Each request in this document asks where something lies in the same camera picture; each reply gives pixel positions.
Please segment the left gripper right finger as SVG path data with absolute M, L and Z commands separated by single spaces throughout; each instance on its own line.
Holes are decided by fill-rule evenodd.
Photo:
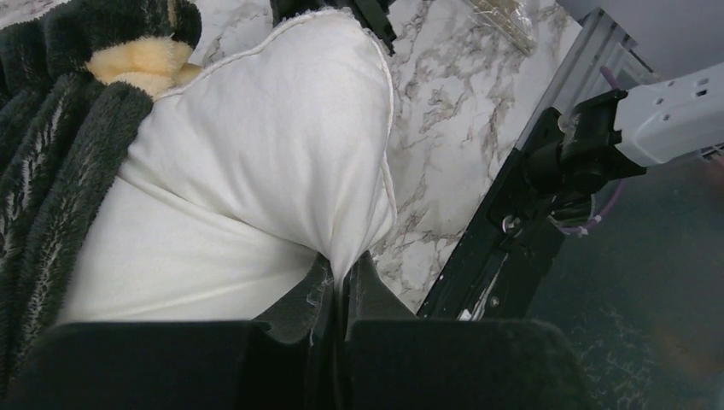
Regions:
M 348 409 L 592 409 L 581 364 L 554 325 L 420 319 L 363 254 L 345 279 Z

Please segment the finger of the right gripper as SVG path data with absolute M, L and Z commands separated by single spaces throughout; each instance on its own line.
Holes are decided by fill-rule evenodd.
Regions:
M 363 28 L 370 29 L 394 54 L 393 42 L 397 35 L 388 19 L 389 5 L 393 1 L 378 0 L 271 0 L 273 25 L 306 12 L 321 9 L 348 9 Z

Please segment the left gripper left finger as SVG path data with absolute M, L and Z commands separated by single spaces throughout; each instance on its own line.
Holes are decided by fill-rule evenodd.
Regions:
M 31 350 L 4 409 L 313 409 L 334 285 L 318 257 L 251 320 L 76 323 Z

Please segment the white pillow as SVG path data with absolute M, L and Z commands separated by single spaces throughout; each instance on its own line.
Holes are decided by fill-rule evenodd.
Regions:
M 61 324 L 252 319 L 394 226 L 392 79 L 349 14 L 288 20 L 165 95 L 105 196 Z

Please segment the black floral plush pillowcase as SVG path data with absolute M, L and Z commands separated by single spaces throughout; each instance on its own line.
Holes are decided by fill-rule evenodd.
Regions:
M 190 1 L 67 1 L 1 31 L 1 388 L 58 318 L 102 200 L 166 91 L 199 72 Z

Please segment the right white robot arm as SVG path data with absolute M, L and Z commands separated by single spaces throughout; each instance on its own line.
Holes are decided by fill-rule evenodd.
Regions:
M 561 199 L 723 142 L 723 66 L 546 108 L 491 191 Z

